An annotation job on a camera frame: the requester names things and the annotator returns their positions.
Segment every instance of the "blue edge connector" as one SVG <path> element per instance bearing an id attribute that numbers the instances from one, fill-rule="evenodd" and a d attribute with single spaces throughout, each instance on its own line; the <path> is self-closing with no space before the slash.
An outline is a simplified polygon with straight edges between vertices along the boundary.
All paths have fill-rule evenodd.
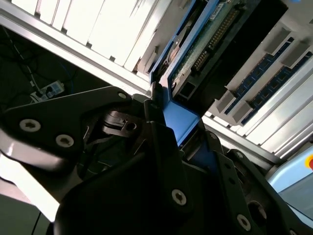
<path id="1" fill-rule="evenodd" d="M 184 19 L 180 23 L 175 35 L 172 37 L 170 42 L 165 47 L 163 53 L 159 57 L 158 61 L 152 68 L 150 72 L 150 84 L 152 84 L 154 79 L 154 72 L 162 62 L 163 58 L 167 55 L 167 52 L 171 48 L 172 44 L 174 43 L 175 36 L 179 34 L 180 30 L 183 28 L 183 23 L 187 20 L 187 17 L 191 14 L 191 10 L 195 5 L 197 0 L 193 0 L 190 4 L 190 7 L 185 15 Z M 185 107 L 181 106 L 180 104 L 176 103 L 171 94 L 171 86 L 172 81 L 171 78 L 178 68 L 180 62 L 183 60 L 185 54 L 188 52 L 189 48 L 193 44 L 194 40 L 196 39 L 197 35 L 209 19 L 210 15 L 213 13 L 218 0 L 210 0 L 207 5 L 205 6 L 204 10 L 202 11 L 201 15 L 199 16 L 197 22 L 195 23 L 194 27 L 190 31 L 189 35 L 187 36 L 183 46 L 179 50 L 178 54 L 176 55 L 174 61 L 170 64 L 169 68 L 162 76 L 160 80 L 160 84 L 163 86 L 164 90 L 164 117 L 165 122 L 168 127 L 171 127 L 175 133 L 176 141 L 178 146 L 182 144 L 184 139 L 188 136 L 188 134 L 193 130 L 193 128 L 198 124 L 200 120 L 200 116 Z"/>

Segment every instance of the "circuit board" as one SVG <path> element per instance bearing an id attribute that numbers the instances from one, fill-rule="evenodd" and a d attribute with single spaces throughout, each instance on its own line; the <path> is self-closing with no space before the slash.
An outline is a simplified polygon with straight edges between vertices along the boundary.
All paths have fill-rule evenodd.
<path id="1" fill-rule="evenodd" d="M 223 34 L 232 23 L 232 18 L 235 16 L 234 7 L 239 2 L 240 0 L 222 1 L 216 6 L 215 11 L 203 27 L 195 43 L 187 52 L 176 73 L 173 75 L 172 83 L 178 84 L 180 78 L 182 78 L 189 69 L 196 66 L 196 63 L 198 63 L 198 68 L 204 63 L 208 56 L 205 49 L 208 46 L 215 47 L 218 40 L 222 38 Z"/>

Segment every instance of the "power strip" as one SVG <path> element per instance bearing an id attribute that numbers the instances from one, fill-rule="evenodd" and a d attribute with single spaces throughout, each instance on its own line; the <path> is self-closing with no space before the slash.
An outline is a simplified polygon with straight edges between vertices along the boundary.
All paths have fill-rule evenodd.
<path id="1" fill-rule="evenodd" d="M 61 83 L 59 80 L 58 81 L 55 81 L 45 87 L 43 87 L 41 89 L 41 92 L 42 92 L 42 96 L 39 97 L 37 96 L 37 93 L 36 92 L 33 92 L 31 94 L 31 98 L 33 99 L 33 101 L 35 102 L 42 102 L 42 101 L 45 101 L 45 100 L 48 100 L 48 99 L 51 99 L 53 98 L 54 96 L 64 92 L 65 89 L 64 89 L 64 85 L 63 83 Z"/>

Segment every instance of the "orange sticker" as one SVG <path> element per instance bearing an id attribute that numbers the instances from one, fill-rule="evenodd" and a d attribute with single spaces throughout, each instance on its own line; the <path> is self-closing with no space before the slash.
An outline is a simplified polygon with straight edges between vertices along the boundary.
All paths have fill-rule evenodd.
<path id="1" fill-rule="evenodd" d="M 313 170 L 313 155 L 310 155 L 306 160 L 305 160 L 305 166 L 307 168 L 310 168 Z"/>

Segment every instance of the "blue component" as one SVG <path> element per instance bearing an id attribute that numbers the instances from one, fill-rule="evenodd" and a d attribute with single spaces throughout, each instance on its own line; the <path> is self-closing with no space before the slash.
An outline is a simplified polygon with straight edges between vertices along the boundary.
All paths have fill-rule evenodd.
<path id="1" fill-rule="evenodd" d="M 266 86 L 249 103 L 253 111 L 241 122 L 246 124 L 262 106 L 312 57 L 308 52 L 293 69 L 283 66 L 279 72 L 266 84 Z"/>
<path id="2" fill-rule="evenodd" d="M 184 21 L 187 19 L 187 16 L 190 14 L 195 0 L 192 1 L 188 13 L 184 17 L 182 23 L 180 24 L 175 36 L 178 32 L 182 29 Z M 171 78 L 175 73 L 176 69 L 178 68 L 180 62 L 183 60 L 184 56 L 188 52 L 189 48 L 193 44 L 194 40 L 196 39 L 197 35 L 200 33 L 201 29 L 210 18 L 210 15 L 213 13 L 218 0 L 209 0 L 206 4 L 204 10 L 202 11 L 201 15 L 199 16 L 197 22 L 191 29 L 189 35 L 187 36 L 185 42 L 183 43 L 182 47 L 180 48 L 179 52 L 177 53 L 174 61 L 170 64 L 169 68 L 162 76 L 160 80 L 160 84 L 163 86 L 164 89 L 164 117 L 166 125 L 173 129 L 176 137 L 176 141 L 178 145 L 180 145 L 184 139 L 188 136 L 188 134 L 192 131 L 192 129 L 197 125 L 200 120 L 199 115 L 196 113 L 184 108 L 180 104 L 176 103 L 172 98 L 171 92 L 171 85 L 172 81 Z M 153 67 L 150 73 L 150 83 L 154 82 L 153 74 L 157 67 L 159 66 L 160 62 L 163 60 L 164 56 L 167 55 L 171 45 L 174 42 L 174 38 L 168 43 L 166 48 L 164 49 L 163 53 L 161 54 L 160 58 L 158 59 L 157 63 Z"/>
<path id="3" fill-rule="evenodd" d="M 202 142 L 199 150 L 195 153 L 195 155 L 190 160 L 192 165 L 196 165 L 200 168 L 207 168 L 210 166 L 210 171 L 216 173 L 217 172 L 217 165 L 214 158 L 214 152 L 209 151 L 206 141 Z"/>
<path id="4" fill-rule="evenodd" d="M 259 80 L 259 78 L 268 70 L 268 68 L 278 59 L 278 57 L 290 46 L 294 38 L 290 37 L 285 44 L 279 49 L 275 55 L 266 54 L 258 65 L 249 73 L 249 75 L 242 81 L 242 84 L 235 91 L 236 99 L 226 109 L 225 114 L 236 106 L 241 98 L 251 89 L 251 87 Z"/>

